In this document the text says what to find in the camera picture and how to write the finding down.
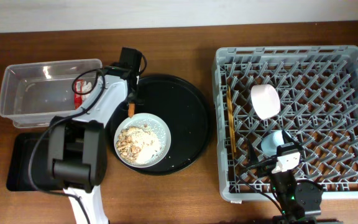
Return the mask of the orange carrot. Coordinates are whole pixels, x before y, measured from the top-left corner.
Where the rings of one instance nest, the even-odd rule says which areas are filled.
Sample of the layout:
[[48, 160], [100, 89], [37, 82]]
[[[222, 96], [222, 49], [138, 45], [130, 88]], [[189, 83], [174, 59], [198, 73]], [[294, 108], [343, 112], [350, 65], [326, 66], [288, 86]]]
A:
[[132, 118], [135, 114], [135, 103], [129, 103], [128, 107], [128, 117]]

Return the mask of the light blue plastic cup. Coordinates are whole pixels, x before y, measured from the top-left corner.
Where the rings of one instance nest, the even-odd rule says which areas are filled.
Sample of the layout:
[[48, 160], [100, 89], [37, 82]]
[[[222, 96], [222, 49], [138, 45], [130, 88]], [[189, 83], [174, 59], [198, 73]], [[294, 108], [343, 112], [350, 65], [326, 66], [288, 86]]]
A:
[[284, 130], [270, 133], [263, 138], [260, 144], [263, 155], [266, 158], [283, 156], [287, 151], [290, 151], [290, 147], [293, 146], [290, 139], [291, 137]]

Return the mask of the white plate with food scraps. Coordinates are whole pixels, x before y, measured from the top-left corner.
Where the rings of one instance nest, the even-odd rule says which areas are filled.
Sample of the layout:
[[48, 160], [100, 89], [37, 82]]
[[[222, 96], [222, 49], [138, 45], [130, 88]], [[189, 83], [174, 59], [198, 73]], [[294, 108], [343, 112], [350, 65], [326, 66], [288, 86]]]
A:
[[168, 125], [150, 113], [126, 118], [114, 133], [113, 146], [118, 158], [134, 168], [148, 168], [168, 154], [172, 137]]

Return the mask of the white tissue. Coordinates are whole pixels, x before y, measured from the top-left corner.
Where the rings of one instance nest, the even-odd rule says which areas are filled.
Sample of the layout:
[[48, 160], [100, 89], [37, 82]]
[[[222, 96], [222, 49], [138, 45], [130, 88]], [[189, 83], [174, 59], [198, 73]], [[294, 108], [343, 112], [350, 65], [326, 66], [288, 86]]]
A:
[[89, 97], [92, 90], [93, 90], [93, 84], [91, 82], [83, 81], [83, 84], [81, 86], [81, 93], [82, 93], [81, 99], [83, 103]]

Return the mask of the red snack wrapper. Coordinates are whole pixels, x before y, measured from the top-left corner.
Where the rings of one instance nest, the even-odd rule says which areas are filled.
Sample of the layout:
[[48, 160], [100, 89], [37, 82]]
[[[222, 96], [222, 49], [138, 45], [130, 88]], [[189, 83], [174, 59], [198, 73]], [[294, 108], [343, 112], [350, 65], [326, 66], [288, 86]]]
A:
[[82, 89], [83, 89], [83, 85], [84, 85], [84, 80], [83, 79], [79, 79], [75, 82], [74, 84], [74, 106], [75, 109], [79, 108], [82, 103], [83, 103], [83, 97], [82, 97]]

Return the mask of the pink bowl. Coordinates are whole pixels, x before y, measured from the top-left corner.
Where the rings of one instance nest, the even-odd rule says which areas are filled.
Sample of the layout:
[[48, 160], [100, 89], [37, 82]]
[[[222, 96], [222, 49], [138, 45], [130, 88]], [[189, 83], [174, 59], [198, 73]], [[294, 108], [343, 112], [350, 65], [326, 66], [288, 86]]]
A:
[[256, 115], [266, 120], [278, 115], [281, 106], [277, 90], [270, 84], [254, 85], [251, 88], [251, 102]]

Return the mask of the wooden chopstick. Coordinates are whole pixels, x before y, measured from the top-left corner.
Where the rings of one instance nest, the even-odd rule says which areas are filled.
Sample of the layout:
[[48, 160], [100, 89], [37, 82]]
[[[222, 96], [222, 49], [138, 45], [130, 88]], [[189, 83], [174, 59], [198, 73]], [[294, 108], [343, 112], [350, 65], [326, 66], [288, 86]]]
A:
[[233, 108], [232, 108], [232, 98], [231, 98], [231, 89], [227, 90], [227, 103], [228, 103], [228, 115], [229, 115], [229, 125], [230, 125], [230, 132], [231, 132], [231, 146], [233, 151], [233, 156], [236, 153], [236, 141], [235, 141], [235, 132], [234, 132], [234, 115], [233, 115]]
[[234, 134], [234, 118], [232, 113], [231, 89], [229, 85], [227, 86], [227, 113], [228, 113], [228, 120], [229, 120], [231, 151], [232, 151], [232, 157], [234, 157], [236, 153], [236, 145], [235, 145], [235, 134]]

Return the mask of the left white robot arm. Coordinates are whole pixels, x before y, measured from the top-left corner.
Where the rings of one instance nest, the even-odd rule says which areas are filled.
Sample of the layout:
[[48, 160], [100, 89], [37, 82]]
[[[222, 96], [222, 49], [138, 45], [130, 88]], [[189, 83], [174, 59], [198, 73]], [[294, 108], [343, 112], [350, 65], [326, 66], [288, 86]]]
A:
[[47, 171], [68, 197], [77, 223], [108, 223], [101, 183], [107, 169], [106, 126], [123, 103], [137, 99], [144, 68], [115, 63], [91, 72], [96, 80], [87, 99], [69, 116], [56, 116], [48, 128]]

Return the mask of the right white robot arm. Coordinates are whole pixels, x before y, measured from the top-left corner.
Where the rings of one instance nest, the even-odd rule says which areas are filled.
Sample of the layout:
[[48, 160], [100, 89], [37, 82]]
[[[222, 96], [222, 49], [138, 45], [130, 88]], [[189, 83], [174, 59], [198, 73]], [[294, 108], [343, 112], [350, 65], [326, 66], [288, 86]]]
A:
[[258, 177], [268, 177], [273, 196], [267, 196], [281, 215], [274, 223], [317, 223], [321, 214], [323, 188], [311, 180], [296, 180], [293, 169], [301, 162], [303, 148], [295, 141], [277, 147], [277, 154], [259, 161], [251, 142], [247, 143], [249, 164], [243, 170], [255, 169]]

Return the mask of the grey dishwasher rack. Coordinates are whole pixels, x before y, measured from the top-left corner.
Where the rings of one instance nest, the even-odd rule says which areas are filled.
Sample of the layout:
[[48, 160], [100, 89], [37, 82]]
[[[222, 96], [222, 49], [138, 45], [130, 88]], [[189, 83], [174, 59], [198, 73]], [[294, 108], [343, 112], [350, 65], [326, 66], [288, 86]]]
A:
[[[223, 47], [211, 69], [217, 121], [219, 191], [231, 203], [264, 200], [267, 177], [241, 169], [250, 141], [259, 159], [264, 137], [285, 130], [303, 146], [298, 180], [323, 186], [325, 199], [358, 199], [358, 47]], [[281, 110], [261, 120], [251, 102], [254, 85], [272, 85]], [[231, 89], [236, 153], [227, 113]]]

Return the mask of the clear plastic bin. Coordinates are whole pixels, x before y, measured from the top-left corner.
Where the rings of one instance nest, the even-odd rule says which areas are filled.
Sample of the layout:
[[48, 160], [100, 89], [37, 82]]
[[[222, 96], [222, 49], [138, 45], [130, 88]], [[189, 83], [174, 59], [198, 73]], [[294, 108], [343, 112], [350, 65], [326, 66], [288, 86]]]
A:
[[71, 85], [83, 72], [102, 67], [97, 58], [10, 65], [0, 91], [0, 116], [17, 128], [45, 127], [75, 110]]

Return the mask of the black rectangular tray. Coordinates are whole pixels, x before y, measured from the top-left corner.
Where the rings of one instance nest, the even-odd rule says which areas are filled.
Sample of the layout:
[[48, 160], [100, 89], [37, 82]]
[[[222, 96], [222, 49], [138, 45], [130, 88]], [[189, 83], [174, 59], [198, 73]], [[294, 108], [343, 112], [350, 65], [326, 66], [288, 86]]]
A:
[[[6, 188], [11, 192], [34, 191], [29, 177], [29, 160], [35, 143], [41, 133], [20, 133], [14, 141], [11, 163], [6, 181]], [[58, 180], [51, 178], [47, 172], [48, 136], [40, 142], [32, 164], [34, 183], [45, 190], [61, 190]]]

